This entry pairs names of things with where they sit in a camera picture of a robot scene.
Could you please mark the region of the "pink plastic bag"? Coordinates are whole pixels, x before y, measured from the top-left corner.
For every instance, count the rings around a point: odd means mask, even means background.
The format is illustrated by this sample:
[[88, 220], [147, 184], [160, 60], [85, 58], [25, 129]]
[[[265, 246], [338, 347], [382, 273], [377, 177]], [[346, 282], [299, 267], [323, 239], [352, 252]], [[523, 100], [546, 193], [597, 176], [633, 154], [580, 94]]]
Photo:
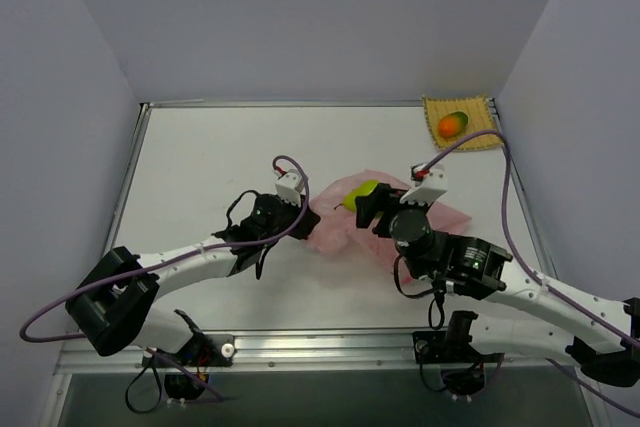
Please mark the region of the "pink plastic bag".
[[[398, 255], [391, 239], [383, 239], [368, 229], [356, 227], [355, 210], [345, 207], [348, 194], [368, 181], [389, 184], [393, 188], [408, 190], [410, 185], [384, 172], [365, 169], [334, 181], [310, 201], [310, 209], [320, 217], [306, 245], [323, 256], [337, 256], [347, 247], [358, 246], [371, 261], [392, 274]], [[471, 217], [463, 212], [436, 202], [427, 214], [431, 227], [449, 234], [463, 235], [471, 223]]]

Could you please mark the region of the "green fake pear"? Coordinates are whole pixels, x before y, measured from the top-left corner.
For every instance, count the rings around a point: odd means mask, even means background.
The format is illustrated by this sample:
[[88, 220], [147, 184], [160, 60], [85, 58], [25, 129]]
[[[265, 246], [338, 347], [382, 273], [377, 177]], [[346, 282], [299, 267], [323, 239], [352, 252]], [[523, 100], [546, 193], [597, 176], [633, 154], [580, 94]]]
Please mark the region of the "green fake pear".
[[369, 196], [375, 188], [378, 186], [379, 182], [377, 180], [366, 180], [361, 183], [358, 187], [351, 190], [346, 196], [343, 198], [340, 204], [336, 205], [334, 209], [344, 208], [349, 212], [356, 213], [356, 199], [359, 197], [367, 197]]

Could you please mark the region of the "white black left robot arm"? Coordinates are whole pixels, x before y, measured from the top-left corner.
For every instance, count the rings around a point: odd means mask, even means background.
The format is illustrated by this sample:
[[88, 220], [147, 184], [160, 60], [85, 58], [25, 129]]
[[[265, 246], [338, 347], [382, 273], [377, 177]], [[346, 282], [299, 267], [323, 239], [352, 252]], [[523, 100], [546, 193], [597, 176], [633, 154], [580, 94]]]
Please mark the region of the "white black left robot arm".
[[182, 288], [261, 271], [281, 237], [306, 240], [319, 224], [311, 208], [290, 205], [274, 194], [256, 194], [251, 213], [211, 237], [166, 253], [138, 255], [110, 250], [79, 285], [65, 310], [102, 357], [128, 346], [166, 353], [190, 366], [212, 344], [183, 311], [164, 312], [155, 302]]

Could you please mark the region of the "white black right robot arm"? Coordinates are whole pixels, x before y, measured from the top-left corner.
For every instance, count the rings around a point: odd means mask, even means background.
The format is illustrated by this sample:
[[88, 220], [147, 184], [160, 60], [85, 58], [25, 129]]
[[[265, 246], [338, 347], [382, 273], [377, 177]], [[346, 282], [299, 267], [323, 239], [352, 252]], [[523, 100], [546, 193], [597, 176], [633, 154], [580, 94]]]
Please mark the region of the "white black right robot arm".
[[639, 301], [611, 301], [526, 269], [514, 253], [476, 237], [433, 228], [427, 218], [447, 191], [426, 180], [410, 189], [376, 182], [349, 201], [356, 225], [392, 239], [414, 279], [426, 280], [436, 305], [449, 295], [509, 306], [531, 315], [505, 324], [471, 311], [454, 311], [444, 347], [455, 359], [473, 353], [521, 352], [570, 362], [602, 384], [632, 387], [639, 380]]

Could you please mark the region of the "orange green fake mango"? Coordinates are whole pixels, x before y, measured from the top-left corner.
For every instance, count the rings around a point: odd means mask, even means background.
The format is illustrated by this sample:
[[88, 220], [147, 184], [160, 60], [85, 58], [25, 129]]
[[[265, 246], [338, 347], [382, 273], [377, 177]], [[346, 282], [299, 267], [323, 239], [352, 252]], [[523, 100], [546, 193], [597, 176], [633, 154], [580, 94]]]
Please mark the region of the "orange green fake mango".
[[468, 115], [463, 111], [449, 113], [439, 120], [437, 133], [444, 139], [457, 137], [466, 130], [468, 122]]

